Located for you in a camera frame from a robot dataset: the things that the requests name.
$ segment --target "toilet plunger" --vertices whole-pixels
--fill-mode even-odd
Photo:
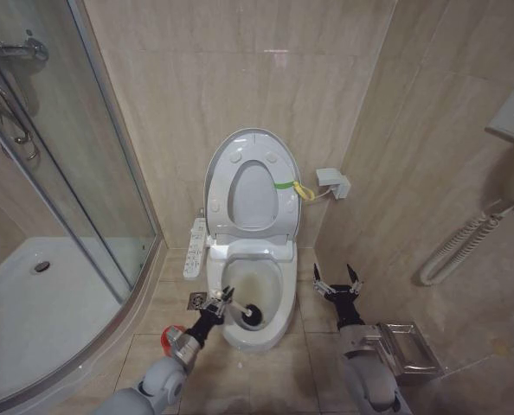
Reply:
[[[231,290],[228,289],[229,287],[226,287],[224,291],[220,290],[214,290],[213,295],[215,298],[221,299],[225,303],[228,303],[229,305],[233,306],[235,309],[239,310],[241,312],[241,319],[244,321],[245,324],[248,324],[250,326],[258,326],[263,321],[263,313],[259,310],[259,307],[257,307],[255,304],[248,304],[246,307],[238,303],[232,298],[232,295],[234,294],[234,288]]]

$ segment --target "bidet remote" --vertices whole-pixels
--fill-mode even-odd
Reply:
[[[205,253],[206,237],[205,218],[197,217],[194,220],[194,226],[191,228],[190,245],[184,263],[184,279],[195,279],[199,276],[199,271],[202,269],[203,254]]]

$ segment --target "shower drain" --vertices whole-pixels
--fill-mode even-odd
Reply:
[[[34,267],[34,271],[40,273],[46,271],[51,264],[49,261],[42,261],[39,264],[36,264]]]
[[[207,300],[207,292],[196,291],[190,293],[190,299],[188,300],[188,310],[199,310],[203,303]]]

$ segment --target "white spiral cord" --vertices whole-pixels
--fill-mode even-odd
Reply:
[[[476,249],[496,227],[499,226],[501,220],[514,208],[514,205],[508,207],[503,212],[486,216],[482,213],[480,216],[473,218],[467,222],[455,235],[441,247],[429,259],[420,271],[420,279],[424,285],[434,285],[441,283],[446,279],[471,253]],[[459,250],[437,271],[434,268],[451,252],[454,252],[457,246]]]

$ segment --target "floor tile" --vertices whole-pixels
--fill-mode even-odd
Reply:
[[[113,355],[107,367],[82,389],[66,401],[53,408],[49,415],[78,415],[90,413],[112,395],[115,384],[131,345],[132,338],[124,341]]]
[[[312,373],[317,385],[318,405],[322,412],[357,410],[339,372],[339,338],[339,333],[306,335]]]
[[[298,280],[312,281],[313,264],[317,263],[317,256],[313,248],[298,249]]]
[[[318,399],[303,335],[280,343],[248,361],[249,401],[253,412],[316,412]]]
[[[303,333],[303,320],[301,319],[301,308],[299,307],[299,301],[295,300],[295,305],[292,311],[292,320],[288,324],[286,329],[287,335],[296,335]]]
[[[163,356],[160,335],[135,335],[122,367],[117,389],[136,385],[151,364]],[[170,406],[164,413],[178,413],[179,406],[180,403]]]
[[[180,414],[249,412],[250,358],[230,346],[219,329],[211,331],[184,388]]]
[[[184,281],[183,270],[187,249],[169,249],[159,281]]]
[[[336,333],[337,315],[334,304],[326,301],[311,283],[298,284],[298,300],[306,333]]]
[[[145,312],[142,322],[136,328],[141,335],[160,335],[171,324],[191,326],[199,317],[197,311],[187,310],[192,291],[205,291],[202,281],[159,281]]]

